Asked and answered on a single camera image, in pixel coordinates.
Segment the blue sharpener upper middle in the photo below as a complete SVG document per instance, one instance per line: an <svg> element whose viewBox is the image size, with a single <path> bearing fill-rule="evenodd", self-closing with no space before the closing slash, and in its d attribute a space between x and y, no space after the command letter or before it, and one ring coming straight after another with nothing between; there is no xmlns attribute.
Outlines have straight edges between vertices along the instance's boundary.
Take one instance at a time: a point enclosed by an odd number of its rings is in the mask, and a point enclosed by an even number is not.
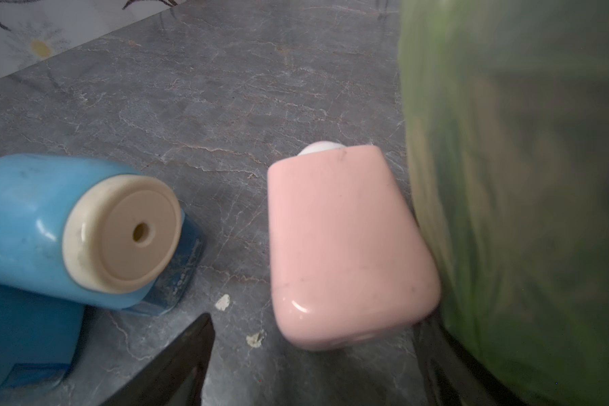
<svg viewBox="0 0 609 406"><path fill-rule="evenodd" d="M206 239L164 182L87 157L0 157L0 285L160 316Z"/></svg>

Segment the blue sharpener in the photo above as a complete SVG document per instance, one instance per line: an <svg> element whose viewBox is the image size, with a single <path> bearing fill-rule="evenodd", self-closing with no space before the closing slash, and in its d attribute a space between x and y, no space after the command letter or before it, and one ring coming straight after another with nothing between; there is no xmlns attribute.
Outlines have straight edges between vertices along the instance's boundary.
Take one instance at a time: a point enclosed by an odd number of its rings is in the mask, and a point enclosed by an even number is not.
<svg viewBox="0 0 609 406"><path fill-rule="evenodd" d="M84 313L82 304L0 285L0 405L35 399L64 380Z"/></svg>
<svg viewBox="0 0 609 406"><path fill-rule="evenodd" d="M206 239L164 182L87 157L0 157L0 285L160 316Z"/></svg>

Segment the blue sharpener lower middle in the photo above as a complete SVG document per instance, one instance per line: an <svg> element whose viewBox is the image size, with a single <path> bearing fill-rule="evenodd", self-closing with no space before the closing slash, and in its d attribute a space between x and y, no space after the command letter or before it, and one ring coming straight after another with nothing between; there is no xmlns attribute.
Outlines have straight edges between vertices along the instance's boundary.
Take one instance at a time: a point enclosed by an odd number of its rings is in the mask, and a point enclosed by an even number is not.
<svg viewBox="0 0 609 406"><path fill-rule="evenodd" d="M35 399L64 380L84 313L82 304L0 285L0 405Z"/></svg>

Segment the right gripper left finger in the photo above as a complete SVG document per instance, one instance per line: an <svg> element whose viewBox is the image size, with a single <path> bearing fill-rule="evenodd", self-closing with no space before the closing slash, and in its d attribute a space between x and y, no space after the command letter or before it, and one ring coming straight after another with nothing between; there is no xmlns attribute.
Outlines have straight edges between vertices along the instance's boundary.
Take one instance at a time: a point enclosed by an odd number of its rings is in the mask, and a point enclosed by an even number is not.
<svg viewBox="0 0 609 406"><path fill-rule="evenodd" d="M216 333L201 314L105 405L201 405Z"/></svg>

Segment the pink pencil sharpener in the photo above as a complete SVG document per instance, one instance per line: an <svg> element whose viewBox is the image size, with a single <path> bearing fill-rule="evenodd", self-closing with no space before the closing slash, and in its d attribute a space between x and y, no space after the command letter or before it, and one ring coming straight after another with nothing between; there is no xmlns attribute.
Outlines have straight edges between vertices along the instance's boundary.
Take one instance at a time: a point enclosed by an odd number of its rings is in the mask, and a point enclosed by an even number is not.
<svg viewBox="0 0 609 406"><path fill-rule="evenodd" d="M441 282L382 150L308 145L267 172L272 308L289 343L340 348L407 328Z"/></svg>

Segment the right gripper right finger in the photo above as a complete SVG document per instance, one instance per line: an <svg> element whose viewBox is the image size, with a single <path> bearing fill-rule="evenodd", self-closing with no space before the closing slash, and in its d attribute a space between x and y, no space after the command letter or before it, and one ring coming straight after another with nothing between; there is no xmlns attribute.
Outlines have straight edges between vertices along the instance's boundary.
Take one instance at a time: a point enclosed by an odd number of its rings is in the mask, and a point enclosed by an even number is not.
<svg viewBox="0 0 609 406"><path fill-rule="evenodd" d="M414 326L414 349L429 405L522 405L442 325L428 316Z"/></svg>

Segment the green bagged trash bin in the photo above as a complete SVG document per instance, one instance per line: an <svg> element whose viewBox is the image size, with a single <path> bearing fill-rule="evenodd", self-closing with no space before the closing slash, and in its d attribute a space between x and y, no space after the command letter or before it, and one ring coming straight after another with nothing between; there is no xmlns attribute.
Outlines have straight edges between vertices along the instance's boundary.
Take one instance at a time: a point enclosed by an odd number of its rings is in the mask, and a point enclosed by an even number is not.
<svg viewBox="0 0 609 406"><path fill-rule="evenodd" d="M517 400L609 405L609 1L405 1L439 324Z"/></svg>

